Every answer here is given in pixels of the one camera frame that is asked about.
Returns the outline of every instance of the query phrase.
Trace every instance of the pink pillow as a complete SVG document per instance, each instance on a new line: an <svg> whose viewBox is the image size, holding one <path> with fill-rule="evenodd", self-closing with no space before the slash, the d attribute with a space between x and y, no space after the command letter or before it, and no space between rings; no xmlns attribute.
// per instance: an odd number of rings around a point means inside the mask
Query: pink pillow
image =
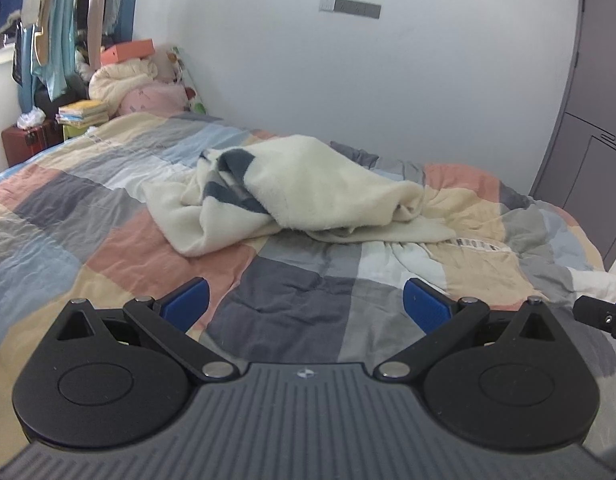
<svg viewBox="0 0 616 480"><path fill-rule="evenodd" d="M178 84L153 81L129 92L121 101L118 114L133 112L183 112L188 105L185 88Z"/></svg>

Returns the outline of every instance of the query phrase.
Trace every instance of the patchwork quilt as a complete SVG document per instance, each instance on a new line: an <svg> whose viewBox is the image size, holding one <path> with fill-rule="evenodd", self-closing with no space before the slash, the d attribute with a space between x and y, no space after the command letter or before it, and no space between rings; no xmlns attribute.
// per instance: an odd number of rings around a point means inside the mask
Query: patchwork quilt
<svg viewBox="0 0 616 480"><path fill-rule="evenodd" d="M188 334L240 367L374 367L424 335L403 309L403 285L412 277L454 299L476 296L499 309L516 310L539 294L601 389L586 445L616 466L616 342L571 313L581 294L616 301L616 276L603 271L568 214L491 174L390 160L333 142L374 173L420 184L425 216L456 237L330 244L285 230L200 258L175 252L146 209L142 184L183 182L203 150L271 137L195 114L132 114L0 175L0 465L26 444L11 408L12 385L70 298L118 308L203 276L211 304Z"/></svg>

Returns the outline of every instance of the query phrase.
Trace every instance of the logo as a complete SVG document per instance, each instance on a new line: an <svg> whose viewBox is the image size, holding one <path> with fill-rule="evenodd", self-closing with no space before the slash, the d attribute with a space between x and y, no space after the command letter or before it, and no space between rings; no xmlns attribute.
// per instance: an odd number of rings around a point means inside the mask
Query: logo
<svg viewBox="0 0 616 480"><path fill-rule="evenodd" d="M309 368L302 368L297 372L297 375L302 379L312 379L317 373Z"/></svg>

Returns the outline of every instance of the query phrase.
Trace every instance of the blue gripper pad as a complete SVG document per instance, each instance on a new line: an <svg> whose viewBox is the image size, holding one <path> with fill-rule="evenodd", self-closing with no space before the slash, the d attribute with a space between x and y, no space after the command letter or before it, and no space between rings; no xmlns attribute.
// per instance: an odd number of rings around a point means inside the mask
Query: blue gripper pad
<svg viewBox="0 0 616 480"><path fill-rule="evenodd" d="M403 286L403 308L426 334L453 317L456 303L417 278Z"/></svg>
<svg viewBox="0 0 616 480"><path fill-rule="evenodd" d="M203 316L210 303L210 285L203 278L194 278L157 301L159 315L187 332Z"/></svg>

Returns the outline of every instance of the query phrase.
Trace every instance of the ridged gray surface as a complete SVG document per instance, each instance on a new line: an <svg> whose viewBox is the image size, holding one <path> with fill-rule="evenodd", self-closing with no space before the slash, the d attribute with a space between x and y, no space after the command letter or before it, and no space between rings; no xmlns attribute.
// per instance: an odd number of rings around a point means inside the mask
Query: ridged gray surface
<svg viewBox="0 0 616 480"><path fill-rule="evenodd" d="M403 385L361 365L251 365L200 388L158 435L105 452L34 443L3 480L606 480L578 446L531 456L477 448L441 428Z"/></svg>

